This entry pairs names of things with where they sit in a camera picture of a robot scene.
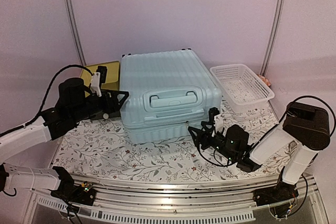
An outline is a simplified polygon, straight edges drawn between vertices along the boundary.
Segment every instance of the suitcase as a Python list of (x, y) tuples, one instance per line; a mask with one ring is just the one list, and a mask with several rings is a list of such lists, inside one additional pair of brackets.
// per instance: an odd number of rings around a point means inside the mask
[(135, 144), (187, 136), (188, 126), (208, 121), (222, 93), (192, 50), (127, 55), (121, 60), (120, 90), (130, 96), (121, 119)]

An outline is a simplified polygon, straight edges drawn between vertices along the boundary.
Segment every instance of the yellow box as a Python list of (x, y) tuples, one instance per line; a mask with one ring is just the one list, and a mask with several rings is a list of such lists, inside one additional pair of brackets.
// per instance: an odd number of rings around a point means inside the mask
[[(106, 82), (101, 85), (101, 88), (108, 90), (119, 90), (120, 63), (118, 61), (113, 61), (113, 62), (89, 65), (86, 67), (90, 69), (91, 72), (96, 72), (98, 66), (107, 67)], [(90, 85), (91, 75), (87, 71), (83, 70), (82, 73), (80, 74), (80, 77), (84, 80), (85, 86)]]

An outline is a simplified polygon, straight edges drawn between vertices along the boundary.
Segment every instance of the floral tablecloth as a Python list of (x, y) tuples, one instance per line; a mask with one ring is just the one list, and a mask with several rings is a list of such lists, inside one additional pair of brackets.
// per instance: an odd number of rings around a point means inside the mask
[[(225, 128), (240, 125), (250, 134), (249, 143), (256, 142), (277, 120), (269, 105), (235, 114), (223, 101), (221, 113)], [(205, 155), (212, 161), (213, 151)], [(216, 156), (223, 164), (226, 159)], [(289, 159), (284, 147), (258, 171), (245, 173), (235, 165), (222, 168), (204, 161), (190, 136), (155, 143), (133, 144), (120, 118), (83, 121), (67, 133), (55, 155), (53, 165), (68, 172), (89, 177), (116, 180), (137, 180), (157, 183), (236, 180), (279, 173)]]

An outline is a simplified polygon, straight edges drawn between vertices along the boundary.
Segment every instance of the basket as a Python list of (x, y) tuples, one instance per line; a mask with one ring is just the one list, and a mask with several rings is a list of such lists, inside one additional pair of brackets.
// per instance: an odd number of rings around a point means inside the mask
[(264, 106), (274, 98), (273, 91), (247, 66), (232, 64), (210, 68), (223, 96), (235, 113)]

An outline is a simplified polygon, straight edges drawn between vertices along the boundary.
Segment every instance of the white wall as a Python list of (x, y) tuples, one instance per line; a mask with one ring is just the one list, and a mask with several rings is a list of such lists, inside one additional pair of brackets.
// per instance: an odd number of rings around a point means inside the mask
[[(31, 119), (52, 76), (63, 66), (78, 63), (64, 0), (0, 0), (0, 132)], [(47, 101), (55, 104), (57, 84)], [(55, 143), (35, 146), (11, 163), (45, 167)], [(15, 198), (0, 193), (0, 223), (21, 223), (29, 193)]]
[(88, 63), (192, 48), (207, 67), (259, 71), (276, 0), (73, 0)]
[[(285, 0), (267, 78), (276, 94), (271, 104), (278, 116), (288, 102), (304, 94), (324, 99), (336, 111), (336, 0)], [(336, 223), (335, 152), (336, 136), (313, 166), (330, 223)]]

